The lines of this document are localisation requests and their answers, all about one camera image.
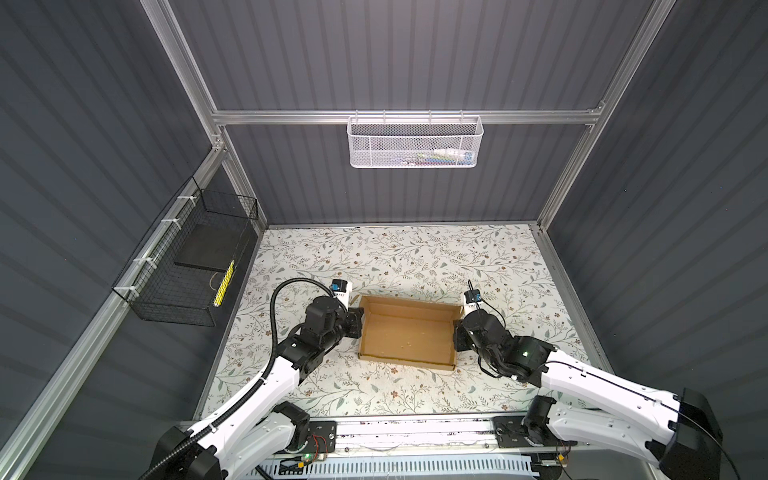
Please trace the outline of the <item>brown cardboard box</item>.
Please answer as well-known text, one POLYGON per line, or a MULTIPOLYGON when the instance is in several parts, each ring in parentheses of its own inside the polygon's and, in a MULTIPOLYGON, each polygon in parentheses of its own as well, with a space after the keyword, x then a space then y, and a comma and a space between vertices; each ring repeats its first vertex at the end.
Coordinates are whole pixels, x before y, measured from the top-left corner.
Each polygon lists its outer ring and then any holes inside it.
POLYGON ((364 296, 358 358, 433 370, 456 368, 454 323, 458 305, 399 297, 364 296))

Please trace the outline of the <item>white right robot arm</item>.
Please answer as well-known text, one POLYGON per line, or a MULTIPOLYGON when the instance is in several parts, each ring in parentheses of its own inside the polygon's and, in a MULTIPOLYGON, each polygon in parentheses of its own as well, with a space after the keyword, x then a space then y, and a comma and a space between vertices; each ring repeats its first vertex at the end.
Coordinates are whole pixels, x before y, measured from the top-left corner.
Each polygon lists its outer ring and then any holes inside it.
POLYGON ((537 395, 520 434, 535 446, 597 445, 645 461, 669 479, 717 479, 727 455, 707 398, 642 386, 590 366, 553 344, 516 336, 486 310, 454 324, 456 351, 475 352, 483 372, 568 394, 587 407, 537 395))

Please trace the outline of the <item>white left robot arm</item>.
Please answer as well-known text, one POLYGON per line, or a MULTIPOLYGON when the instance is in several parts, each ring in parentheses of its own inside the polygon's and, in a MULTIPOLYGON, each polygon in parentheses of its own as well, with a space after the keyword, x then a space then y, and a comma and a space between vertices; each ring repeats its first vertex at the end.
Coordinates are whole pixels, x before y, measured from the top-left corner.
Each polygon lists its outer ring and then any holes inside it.
POLYGON ((344 338, 362 334, 364 310, 348 296, 315 298, 305 320, 272 352, 262 371, 224 405, 158 441, 142 479, 240 479, 280 451, 298 452, 309 436, 310 415, 287 396, 344 338))

